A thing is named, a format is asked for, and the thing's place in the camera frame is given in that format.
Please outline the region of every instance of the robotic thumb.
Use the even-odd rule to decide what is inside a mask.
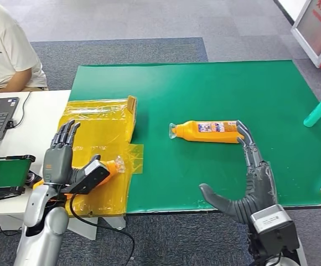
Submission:
[[[102,158],[102,157],[100,156],[100,154],[96,154],[96,155],[93,155],[93,156],[90,159],[90,162],[93,162],[93,161],[94,161],[94,160],[98,160],[98,161],[100,161],[101,158]]]
[[[220,195],[215,194],[210,186],[208,184],[200,184],[199,185],[200,190],[201,190],[203,198],[208,203],[214,206],[220,212],[223,212],[228,216],[235,218],[236,213],[234,210],[234,202],[230,199],[227,199]]]

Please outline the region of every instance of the person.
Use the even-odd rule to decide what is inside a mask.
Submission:
[[[24,31],[0,5],[0,93],[48,90],[46,75]]]

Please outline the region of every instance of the green mat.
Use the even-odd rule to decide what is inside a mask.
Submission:
[[[143,173],[133,175],[127,212],[211,208],[198,189],[241,198],[246,164],[240,144],[169,138],[170,122],[242,120],[273,171],[284,206],[321,204],[318,104],[291,60],[80,66],[69,100],[137,97],[133,143],[144,144]]]

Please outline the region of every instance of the yellow plastic bag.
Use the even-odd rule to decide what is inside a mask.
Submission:
[[[95,154],[101,160],[121,156],[125,172],[112,177],[88,195],[78,195],[73,208],[78,215],[107,216],[126,212],[129,185],[133,172],[142,173],[143,145],[130,144],[136,122],[134,97],[117,100],[69,102],[59,126],[69,120],[80,122],[75,136],[72,166],[81,168]],[[66,204],[69,210],[69,201]]]

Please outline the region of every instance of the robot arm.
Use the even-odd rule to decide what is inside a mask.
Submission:
[[[69,220],[64,193],[87,194],[109,175],[93,156],[81,169],[72,167],[74,137],[79,123],[71,120],[60,128],[46,151],[44,184],[28,200],[14,266],[54,266]]]
[[[245,196],[232,201],[214,193],[207,184],[200,184],[203,196],[216,209],[249,226],[249,252],[255,259],[252,265],[307,266],[295,223],[277,204],[269,163],[261,157],[247,127],[240,121],[237,126],[244,136],[238,141],[243,145],[247,166]]]

